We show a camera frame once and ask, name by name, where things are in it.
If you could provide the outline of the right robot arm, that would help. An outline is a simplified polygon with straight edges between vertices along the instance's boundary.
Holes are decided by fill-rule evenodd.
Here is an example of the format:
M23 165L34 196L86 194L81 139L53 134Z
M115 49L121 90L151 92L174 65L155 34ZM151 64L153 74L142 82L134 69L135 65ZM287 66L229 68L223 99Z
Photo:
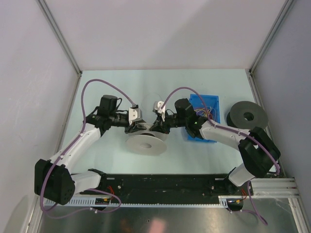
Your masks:
M157 118L150 128L153 132L169 134L172 128L185 128L191 138L212 140L240 152L242 163L226 177L224 189L230 195L237 194L244 183L253 178L264 178L272 167L280 172L277 163L280 151L264 129L237 129L217 123L196 114L188 99L175 102L176 112L168 114L164 102L154 103Z

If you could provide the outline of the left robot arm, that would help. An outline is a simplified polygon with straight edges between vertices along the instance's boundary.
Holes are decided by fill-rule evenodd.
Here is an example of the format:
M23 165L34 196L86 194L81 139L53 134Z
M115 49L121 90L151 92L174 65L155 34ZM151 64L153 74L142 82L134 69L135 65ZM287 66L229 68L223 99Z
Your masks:
M92 189L97 194L107 190L105 173L88 169L84 173L74 174L73 168L80 157L111 127L123 127L129 130L142 120L142 112L137 105L129 110L118 110L117 98L104 95L99 106L83 121L81 131L49 160L40 159L35 165L35 193L40 199L65 205L73 195Z

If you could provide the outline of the white cable spool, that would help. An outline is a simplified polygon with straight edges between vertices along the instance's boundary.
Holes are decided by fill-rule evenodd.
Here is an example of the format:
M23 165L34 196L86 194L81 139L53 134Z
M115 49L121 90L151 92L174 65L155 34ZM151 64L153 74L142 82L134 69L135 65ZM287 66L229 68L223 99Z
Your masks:
M166 151L165 140L168 136L165 133L150 131L151 126L150 123L139 123L138 130L129 133L126 146L131 152L140 155L157 156Z

